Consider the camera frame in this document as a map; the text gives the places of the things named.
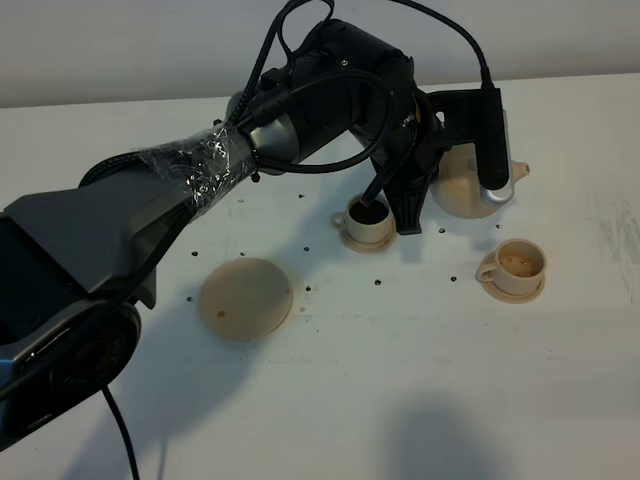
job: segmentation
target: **beige ceramic cup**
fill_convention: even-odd
[[[386,209],[386,215],[381,207],[376,208],[378,215],[372,215],[370,218],[354,219],[353,214],[357,213],[354,206],[360,201],[362,195],[356,195],[351,199],[347,209],[344,212],[334,213],[331,215],[331,224],[338,230],[345,231],[350,239],[366,245],[375,245],[385,242],[390,234],[395,231],[393,222],[393,214],[389,208],[389,204],[382,199],[376,198],[376,202],[380,202]]]
[[[509,295],[529,295],[540,286],[546,268],[544,252],[535,243],[507,240],[480,265],[476,280],[491,282]]]

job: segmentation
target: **coffee stain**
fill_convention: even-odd
[[[520,253],[505,254],[500,258],[500,265],[516,277],[533,277],[540,273],[540,266],[531,258]]]
[[[616,203],[597,204],[598,247],[601,255],[616,263],[633,304],[640,293],[640,225],[631,214],[628,200]]]

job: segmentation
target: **table surface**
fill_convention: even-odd
[[[422,235],[352,252],[328,219],[372,178],[367,164],[245,182],[183,232],[113,383],[142,478],[640,478],[640,75],[500,86],[513,158],[531,176],[489,218],[447,216],[429,196]],[[0,110],[0,205],[206,128],[226,100]],[[313,161],[358,148],[343,136]],[[514,237],[549,262],[527,305],[474,280]],[[261,343],[220,341],[186,300],[241,252],[295,283],[292,313]],[[7,479],[130,478],[100,395],[0,466]]]

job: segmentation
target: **teapot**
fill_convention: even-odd
[[[529,175],[529,164],[511,162],[511,178],[517,181]],[[445,212],[460,218],[484,218],[496,212],[500,204],[482,198],[473,143],[457,145],[440,161],[438,179],[431,186],[433,200]]]

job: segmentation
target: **small cup on saucer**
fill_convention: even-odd
[[[362,195],[351,199],[344,212],[331,215],[331,225],[340,230],[342,242],[359,253],[377,253],[396,237],[396,222],[387,202],[378,197],[365,207]]]
[[[527,303],[537,298],[545,285],[547,258],[528,240],[512,239],[487,255],[476,280],[492,297],[507,303]]]

